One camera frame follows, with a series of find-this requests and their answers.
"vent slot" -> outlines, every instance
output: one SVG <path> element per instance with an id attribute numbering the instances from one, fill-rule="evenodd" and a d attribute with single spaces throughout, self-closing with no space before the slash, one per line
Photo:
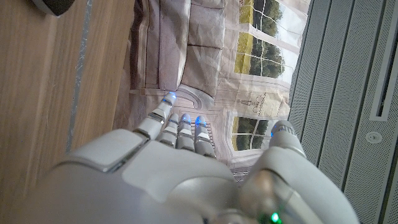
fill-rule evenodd
<path id="1" fill-rule="evenodd" d="M 398 10 L 395 8 L 369 117 L 371 121 L 387 121 L 388 119 L 392 93 L 394 92 L 398 74 L 398 57 L 396 55 L 398 42 L 397 31 Z"/>
<path id="2" fill-rule="evenodd" d="M 382 116 L 382 112 L 384 109 L 384 103 L 386 102 L 387 91 L 388 91 L 389 82 L 391 79 L 392 66 L 394 64 L 394 58 L 395 58 L 396 52 L 397 52 L 397 41 L 398 41 L 397 36 L 398 36 L 398 34 L 396 33 L 396 36 L 394 37 L 394 45 L 393 45 L 393 49 L 391 51 L 390 61 L 389 61 L 388 68 L 387 68 L 387 74 L 384 79 L 383 88 L 381 90 L 381 97 L 379 100 L 379 108 L 377 110 L 377 115 L 376 115 L 378 117 Z"/>

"dark object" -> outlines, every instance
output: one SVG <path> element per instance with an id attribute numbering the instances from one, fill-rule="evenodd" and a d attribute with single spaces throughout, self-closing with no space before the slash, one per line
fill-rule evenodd
<path id="1" fill-rule="evenodd" d="M 60 16 L 72 6 L 75 0 L 32 0 L 43 12 Z"/>

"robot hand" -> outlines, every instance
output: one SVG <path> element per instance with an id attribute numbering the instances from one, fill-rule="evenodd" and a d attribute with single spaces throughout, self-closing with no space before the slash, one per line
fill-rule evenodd
<path id="1" fill-rule="evenodd" d="M 165 95 L 158 107 L 148 114 L 148 117 L 143 120 L 135 131 L 170 147 L 185 149 L 215 159 L 215 152 L 210 144 L 210 137 L 203 116 L 199 116 L 195 120 L 195 140 L 192 139 L 191 117 L 189 114 L 183 114 L 181 120 L 178 121 L 178 114 L 174 113 L 167 120 L 175 99 L 174 93 Z M 160 133 L 160 129 L 166 121 L 168 123 Z"/>
<path id="2" fill-rule="evenodd" d="M 204 117 L 192 136 L 188 114 L 169 116 L 174 103 L 169 93 L 133 132 L 112 131 L 69 154 L 14 223 L 359 223 L 288 121 L 272 128 L 270 148 L 239 188 L 215 159 Z"/>

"couch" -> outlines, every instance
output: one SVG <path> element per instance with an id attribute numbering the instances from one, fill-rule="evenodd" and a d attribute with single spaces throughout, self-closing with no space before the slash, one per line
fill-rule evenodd
<path id="1" fill-rule="evenodd" d="M 139 78 L 132 89 L 141 94 L 147 92 L 142 89 L 176 91 L 197 101 L 196 109 L 209 109 L 220 72 L 224 0 L 142 0 L 136 5 L 141 12 L 132 30 L 138 33 Z"/>

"wooden surface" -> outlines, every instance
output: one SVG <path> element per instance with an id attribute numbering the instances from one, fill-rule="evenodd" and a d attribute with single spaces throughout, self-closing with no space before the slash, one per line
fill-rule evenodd
<path id="1" fill-rule="evenodd" d="M 85 88 L 80 91 L 72 149 L 112 130 L 129 28 L 133 19 L 132 0 L 95 2 L 97 4 L 93 5 L 90 18 L 86 63 L 81 81 Z"/>
<path id="2" fill-rule="evenodd" d="M 134 1 L 93 0 L 73 148 L 110 131 Z M 0 223 L 65 154 L 86 0 L 0 7 Z"/>

